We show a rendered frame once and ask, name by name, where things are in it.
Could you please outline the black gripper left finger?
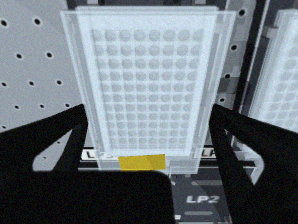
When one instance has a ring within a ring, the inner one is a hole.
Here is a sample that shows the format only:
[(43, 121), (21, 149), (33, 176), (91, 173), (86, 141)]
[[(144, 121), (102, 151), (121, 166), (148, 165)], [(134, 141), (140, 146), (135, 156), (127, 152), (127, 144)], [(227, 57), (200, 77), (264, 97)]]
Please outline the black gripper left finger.
[(0, 133), (0, 171), (34, 171), (36, 156), (72, 130), (52, 171), (78, 170), (88, 120), (83, 104)]

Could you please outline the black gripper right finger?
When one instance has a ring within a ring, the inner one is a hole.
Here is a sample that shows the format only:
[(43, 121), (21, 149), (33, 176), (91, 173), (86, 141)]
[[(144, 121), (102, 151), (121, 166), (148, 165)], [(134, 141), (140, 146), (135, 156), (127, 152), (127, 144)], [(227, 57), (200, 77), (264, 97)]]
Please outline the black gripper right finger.
[[(271, 224), (280, 212), (298, 209), (297, 132), (216, 103), (209, 129), (232, 224)], [(236, 157), (225, 129), (261, 156), (264, 169), (255, 185)]]

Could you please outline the light grey base plate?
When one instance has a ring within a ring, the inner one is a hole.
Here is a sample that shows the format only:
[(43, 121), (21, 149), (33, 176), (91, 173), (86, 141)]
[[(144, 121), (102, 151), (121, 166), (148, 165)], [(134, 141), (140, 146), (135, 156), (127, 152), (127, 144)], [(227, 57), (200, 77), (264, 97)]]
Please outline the light grey base plate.
[[(215, 103), (233, 110), (257, 0), (237, 11)], [(64, 0), (0, 0), (0, 132), (82, 104), (60, 15)], [(40, 153), (34, 171), (52, 171), (72, 130)]]

